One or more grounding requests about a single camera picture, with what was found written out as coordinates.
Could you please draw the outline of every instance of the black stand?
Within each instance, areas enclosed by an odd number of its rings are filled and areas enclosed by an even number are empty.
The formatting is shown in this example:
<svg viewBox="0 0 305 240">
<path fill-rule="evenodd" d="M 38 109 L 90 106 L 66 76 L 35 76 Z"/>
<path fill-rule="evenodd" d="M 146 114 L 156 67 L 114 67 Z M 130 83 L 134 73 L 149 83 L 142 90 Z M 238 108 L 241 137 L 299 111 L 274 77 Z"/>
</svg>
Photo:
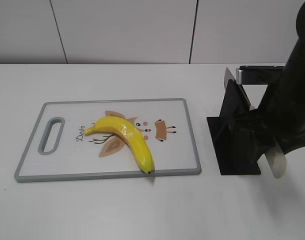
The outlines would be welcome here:
<svg viewBox="0 0 305 240">
<path fill-rule="evenodd" d="M 248 154 L 243 154 L 251 144 L 249 133 L 231 129 L 234 127 L 232 116 L 249 112 L 249 108 L 243 87 L 229 80 L 219 117 L 207 117 L 221 175 L 261 174 L 257 161 L 251 163 Z"/>
</svg>

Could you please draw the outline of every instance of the cutting board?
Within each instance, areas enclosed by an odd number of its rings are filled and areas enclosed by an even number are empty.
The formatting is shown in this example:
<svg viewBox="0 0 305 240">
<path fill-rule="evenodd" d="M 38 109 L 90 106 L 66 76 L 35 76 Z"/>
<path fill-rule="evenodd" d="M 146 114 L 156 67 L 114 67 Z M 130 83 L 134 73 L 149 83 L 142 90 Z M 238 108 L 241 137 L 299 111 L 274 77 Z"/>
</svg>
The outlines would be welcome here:
<svg viewBox="0 0 305 240">
<path fill-rule="evenodd" d="M 141 131 L 155 165 L 150 177 L 201 172 L 183 98 L 47 102 L 14 174 L 16 181 L 147 177 L 119 137 L 84 135 L 85 129 L 105 116 L 127 119 Z"/>
</svg>

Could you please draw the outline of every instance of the yellow banana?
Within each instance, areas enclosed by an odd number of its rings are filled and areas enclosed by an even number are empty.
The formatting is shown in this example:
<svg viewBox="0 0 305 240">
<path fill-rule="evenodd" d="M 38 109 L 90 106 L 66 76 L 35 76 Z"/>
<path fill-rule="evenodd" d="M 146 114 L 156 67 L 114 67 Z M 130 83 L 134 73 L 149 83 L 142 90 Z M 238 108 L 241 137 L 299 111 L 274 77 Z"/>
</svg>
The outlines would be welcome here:
<svg viewBox="0 0 305 240">
<path fill-rule="evenodd" d="M 84 131 L 88 136 L 93 133 L 107 132 L 120 136 L 130 147 L 141 170 L 150 174 L 155 169 L 154 160 L 141 132 L 129 121 L 117 116 L 100 118 L 93 127 Z"/>
</svg>

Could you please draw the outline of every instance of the white wall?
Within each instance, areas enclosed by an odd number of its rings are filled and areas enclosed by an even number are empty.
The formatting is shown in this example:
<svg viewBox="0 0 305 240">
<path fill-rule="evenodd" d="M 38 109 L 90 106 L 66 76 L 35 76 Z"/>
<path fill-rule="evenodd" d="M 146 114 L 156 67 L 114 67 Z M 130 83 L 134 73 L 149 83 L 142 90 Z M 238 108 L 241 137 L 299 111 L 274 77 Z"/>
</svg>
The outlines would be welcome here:
<svg viewBox="0 0 305 240">
<path fill-rule="evenodd" d="M 65 62 L 49 0 L 0 0 L 0 64 Z"/>
<path fill-rule="evenodd" d="M 187 64 L 197 0 L 51 0 L 71 64 Z M 285 62 L 304 0 L 199 0 L 191 63 Z M 50 0 L 0 0 L 0 63 L 65 63 Z"/>
<path fill-rule="evenodd" d="M 199 0 L 191 63 L 283 63 L 304 0 Z"/>
<path fill-rule="evenodd" d="M 188 63 L 195 0 L 52 0 L 68 63 Z"/>
</svg>

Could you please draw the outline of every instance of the white cutting board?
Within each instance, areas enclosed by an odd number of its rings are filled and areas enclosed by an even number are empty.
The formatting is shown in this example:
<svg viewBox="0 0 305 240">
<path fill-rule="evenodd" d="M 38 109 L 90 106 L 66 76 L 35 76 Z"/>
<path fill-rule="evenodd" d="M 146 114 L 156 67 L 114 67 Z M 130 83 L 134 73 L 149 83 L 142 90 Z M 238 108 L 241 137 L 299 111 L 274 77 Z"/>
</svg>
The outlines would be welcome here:
<svg viewBox="0 0 305 240">
<path fill-rule="evenodd" d="M 186 171 L 187 174 L 200 173 L 200 162 L 188 109 L 186 101 L 182 98 L 50 102 L 45 103 L 43 106 L 39 115 L 40 119 L 37 120 L 31 139 L 29 139 L 31 142 L 28 142 L 18 165 L 16 173 L 19 182 L 35 182 L 33 181 L 33 176 L 48 176 L 45 177 L 48 181 L 51 181 L 54 176 L 79 176 L 80 174 L 84 178 L 79 177 L 76 179 L 88 179 L 86 177 L 87 174 L 95 176 L 97 173 L 109 173 L 112 178 L 119 177 L 119 172 L 123 172 L 122 177 L 145 176 L 137 166 L 135 158 L 127 145 L 115 153 L 111 154 L 113 151 L 110 152 L 108 150 L 106 156 L 99 156 L 102 148 L 110 148 L 109 145 L 112 143 L 109 140 L 112 140 L 114 136 L 102 143 L 103 141 L 92 140 L 105 139 L 106 137 L 104 136 L 108 136 L 108 133 L 83 135 L 83 130 L 93 126 L 93 123 L 96 123 L 98 119 L 109 114 L 119 114 L 120 117 L 132 119 L 133 124 L 142 130 L 153 156 L 155 173 L 159 172 L 155 176 L 182 175 Z M 57 149 L 51 154 L 40 154 L 38 147 L 46 125 L 50 119 L 56 117 L 64 119 Z M 164 140 L 156 138 L 157 126 L 155 122 L 158 120 L 164 121 L 167 127 L 171 127 L 167 128 L 169 132 L 159 131 L 164 135 L 163 138 L 165 138 L 166 134 L 166 139 Z"/>
</svg>

